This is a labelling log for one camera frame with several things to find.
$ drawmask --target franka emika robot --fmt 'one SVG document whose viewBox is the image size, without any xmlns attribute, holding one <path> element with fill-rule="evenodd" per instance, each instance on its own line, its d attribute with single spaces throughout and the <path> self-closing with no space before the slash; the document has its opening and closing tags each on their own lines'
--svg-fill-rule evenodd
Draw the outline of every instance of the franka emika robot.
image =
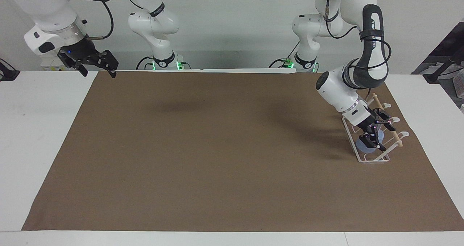
<svg viewBox="0 0 464 246">
<path fill-rule="evenodd" d="M 110 33 L 103 37 L 89 37 L 86 33 L 85 20 L 69 5 L 68 0 L 14 0 L 29 14 L 35 26 L 26 33 L 24 39 L 29 48 L 37 55 L 58 51 L 58 57 L 68 68 L 79 70 L 83 76 L 88 71 L 83 66 L 91 64 L 109 72 L 116 77 L 119 65 L 113 54 L 106 50 L 100 53 L 96 50 L 93 40 L 109 37 L 113 31 L 113 17 L 106 5 L 109 0 L 94 0 L 103 2 L 111 17 Z M 171 48 L 166 35 L 177 33 L 178 19 L 168 10 L 161 0 L 135 0 L 136 5 L 143 9 L 131 13 L 129 26 L 142 36 L 151 46 L 152 59 L 160 69 L 173 69 L 179 66 L 179 57 Z"/>
<path fill-rule="evenodd" d="M 382 109 L 370 109 L 357 90 L 373 89 L 384 83 L 388 76 L 391 48 L 384 41 L 383 17 L 377 0 L 315 0 L 318 14 L 304 14 L 293 21 L 293 32 L 300 38 L 299 48 L 291 58 L 297 71 L 313 71 L 319 51 L 315 37 L 343 38 L 358 29 L 364 50 L 361 58 L 327 71 L 316 83 L 318 93 L 343 117 L 363 130 L 356 145 L 362 151 L 379 149 L 384 133 L 381 126 L 395 131 L 391 117 Z M 343 20 L 354 25 L 343 36 Z M 385 56 L 385 46 L 389 49 Z"/>
<path fill-rule="evenodd" d="M 68 68 L 79 70 L 84 76 L 84 64 L 105 69 L 112 77 L 118 61 L 110 51 L 100 53 L 93 40 L 109 37 L 89 37 L 86 21 L 80 20 L 68 0 L 15 0 L 35 22 L 24 36 L 30 49 L 37 55 L 59 50 L 58 57 Z M 135 0 L 141 11 L 129 15 L 129 26 L 151 46 L 153 60 L 161 69 L 177 69 L 179 56 L 172 50 L 166 35 L 179 30 L 177 18 L 166 10 L 161 0 Z M 291 58 L 297 71 L 312 71 L 319 51 L 315 37 L 342 38 L 357 28 L 364 51 L 360 58 L 349 61 L 333 71 L 320 76 L 316 88 L 319 94 L 338 112 L 364 131 L 360 136 L 363 146 L 369 149 L 386 150 L 379 140 L 380 125 L 394 130 L 390 116 L 381 109 L 370 109 L 357 93 L 359 89 L 380 86 L 388 76 L 388 60 L 391 48 L 384 41 L 383 17 L 377 0 L 315 0 L 319 13 L 304 14 L 295 18 L 293 31 L 300 38 L 299 48 Z M 343 20 L 354 25 L 345 35 L 338 37 L 343 29 Z M 385 55 L 385 46 L 390 53 Z"/>
</svg>

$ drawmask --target white wall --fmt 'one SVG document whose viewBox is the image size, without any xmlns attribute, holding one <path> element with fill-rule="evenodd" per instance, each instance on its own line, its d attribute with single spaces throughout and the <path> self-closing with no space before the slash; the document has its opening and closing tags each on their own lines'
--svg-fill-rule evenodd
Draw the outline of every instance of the white wall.
<svg viewBox="0 0 464 246">
<path fill-rule="evenodd" d="M 314 0 L 163 1 L 181 19 L 181 30 L 171 36 L 174 48 L 194 68 L 266 67 L 287 56 L 297 43 L 293 18 L 315 12 Z M 391 73 L 411 73 L 464 16 L 463 0 L 378 0 L 378 4 L 384 12 L 386 40 L 393 47 Z M 101 3 L 71 0 L 71 5 L 88 20 L 91 36 L 107 33 L 109 18 Z M 111 0 L 108 5 L 116 29 L 96 45 L 100 51 L 114 52 L 120 69 L 133 69 L 149 55 L 149 46 L 127 24 L 136 8 L 127 0 Z M 0 56 L 19 69 L 39 69 L 39 59 L 22 38 L 33 23 L 12 0 L 0 0 L 0 8 Z M 356 32 L 340 40 L 319 41 L 321 70 L 340 66 L 362 51 Z"/>
</svg>

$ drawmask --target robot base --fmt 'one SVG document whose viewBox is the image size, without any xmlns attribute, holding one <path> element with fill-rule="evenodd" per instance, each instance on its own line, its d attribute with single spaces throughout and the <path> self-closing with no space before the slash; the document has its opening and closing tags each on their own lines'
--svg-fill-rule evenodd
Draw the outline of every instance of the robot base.
<svg viewBox="0 0 464 246">
<path fill-rule="evenodd" d="M 370 99 L 368 99 L 368 105 L 372 103 L 376 103 L 376 106 L 382 109 L 387 109 L 392 107 L 391 104 L 381 104 L 380 101 L 378 100 L 378 96 L 373 93 Z M 394 122 L 399 122 L 400 119 L 397 117 L 391 118 L 392 124 Z M 390 152 L 392 152 L 395 148 L 397 147 L 403 147 L 403 141 L 402 139 L 404 137 L 409 137 L 408 132 L 400 132 L 397 134 L 396 132 L 390 132 L 388 129 L 385 127 L 381 127 L 380 130 L 383 130 L 385 132 L 385 138 L 384 138 L 384 143 L 383 145 L 385 147 L 388 147 L 386 151 L 381 151 L 381 150 L 376 150 L 374 153 L 371 154 L 366 154 L 364 152 L 361 152 L 355 144 L 355 141 L 358 139 L 359 135 L 363 133 L 363 131 L 357 127 L 353 126 L 350 124 L 350 122 L 343 117 L 342 118 L 343 125 L 345 126 L 346 132 L 348 134 L 348 138 L 351 144 L 351 147 L 353 148 L 353 152 L 356 155 L 356 158 L 358 158 L 358 162 L 361 163 L 379 163 L 379 162 L 388 162 L 390 161 L 390 156 L 388 155 Z"/>
<path fill-rule="evenodd" d="M 1 81 L 13 81 L 18 77 L 19 74 L 20 74 L 20 71 L 17 71 L 17 70 L 12 71 L 11 74 L 9 75 L 10 77 L 7 78 L 6 76 L 3 76 L 0 79 L 0 82 Z"/>
<path fill-rule="evenodd" d="M 171 62 L 169 66 L 167 66 L 166 68 L 161 68 L 155 62 L 153 62 L 153 67 L 150 67 L 150 68 L 151 68 L 150 70 L 153 70 L 153 71 L 190 69 L 186 66 L 186 63 L 184 62 L 184 56 L 179 55 L 179 54 L 176 54 L 175 61 Z"/>
</svg>

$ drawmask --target brown table surface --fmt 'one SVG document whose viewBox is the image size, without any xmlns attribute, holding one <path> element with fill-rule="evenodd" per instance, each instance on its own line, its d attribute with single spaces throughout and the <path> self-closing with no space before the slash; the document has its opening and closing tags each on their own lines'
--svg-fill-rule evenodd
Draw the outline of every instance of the brown table surface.
<svg viewBox="0 0 464 246">
<path fill-rule="evenodd" d="M 391 162 L 360 164 L 317 79 L 100 72 L 23 230 L 464 230 L 407 123 Z"/>
</svg>

